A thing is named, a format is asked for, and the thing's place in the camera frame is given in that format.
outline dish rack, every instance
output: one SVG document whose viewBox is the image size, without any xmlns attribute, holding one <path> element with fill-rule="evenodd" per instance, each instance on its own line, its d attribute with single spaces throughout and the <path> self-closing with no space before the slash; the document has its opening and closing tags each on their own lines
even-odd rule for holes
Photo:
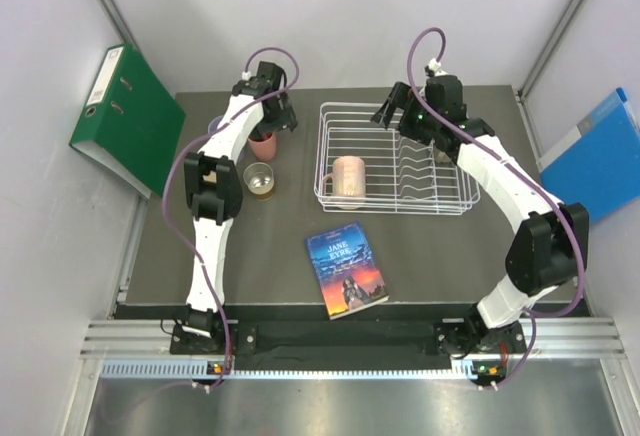
<svg viewBox="0 0 640 436">
<path fill-rule="evenodd" d="M 460 215 L 480 200 L 478 183 L 430 146 L 370 122 L 378 104 L 327 102 L 320 107 L 314 192 L 325 211 Z M 365 162 L 366 195 L 333 196 L 328 176 L 340 156 Z"/>
</svg>

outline mug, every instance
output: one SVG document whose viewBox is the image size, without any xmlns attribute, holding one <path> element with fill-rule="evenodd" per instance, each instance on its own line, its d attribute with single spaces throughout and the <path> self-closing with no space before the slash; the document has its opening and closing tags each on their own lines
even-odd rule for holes
<svg viewBox="0 0 640 436">
<path fill-rule="evenodd" d="M 344 200 L 337 199 L 336 202 L 341 209 L 358 209 L 364 204 L 366 196 L 366 182 L 364 161 L 357 156 L 341 156 L 333 162 L 333 171 L 325 176 L 325 181 L 329 178 L 333 180 L 332 196 L 344 197 Z M 349 198 L 360 198 L 361 201 L 354 201 L 344 205 Z"/>
</svg>

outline jane eyre book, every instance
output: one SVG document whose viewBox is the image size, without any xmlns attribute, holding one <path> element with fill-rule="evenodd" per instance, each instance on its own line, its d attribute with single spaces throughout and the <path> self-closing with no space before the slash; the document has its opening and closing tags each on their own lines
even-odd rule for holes
<svg viewBox="0 0 640 436">
<path fill-rule="evenodd" d="M 389 299 L 359 222 L 310 236 L 305 243 L 330 319 Z"/>
</svg>

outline binder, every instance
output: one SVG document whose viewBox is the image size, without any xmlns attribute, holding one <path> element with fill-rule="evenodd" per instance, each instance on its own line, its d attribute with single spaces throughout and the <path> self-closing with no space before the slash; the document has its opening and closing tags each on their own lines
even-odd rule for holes
<svg viewBox="0 0 640 436">
<path fill-rule="evenodd" d="M 640 131 L 617 88 L 539 162 L 545 189 L 595 222 L 640 195 Z"/>
<path fill-rule="evenodd" d="M 69 145 L 162 196 L 185 114 L 130 44 L 107 50 Z"/>
</svg>

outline woman on book cover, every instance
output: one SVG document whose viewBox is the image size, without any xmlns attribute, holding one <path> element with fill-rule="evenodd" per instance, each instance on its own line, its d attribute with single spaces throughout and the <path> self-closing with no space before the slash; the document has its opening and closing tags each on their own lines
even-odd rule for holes
<svg viewBox="0 0 640 436">
<path fill-rule="evenodd" d="M 371 298 L 367 292 L 358 286 L 353 276 L 349 275 L 342 281 L 342 296 L 347 307 L 351 309 L 361 308 L 362 306 L 369 304 Z"/>
</svg>

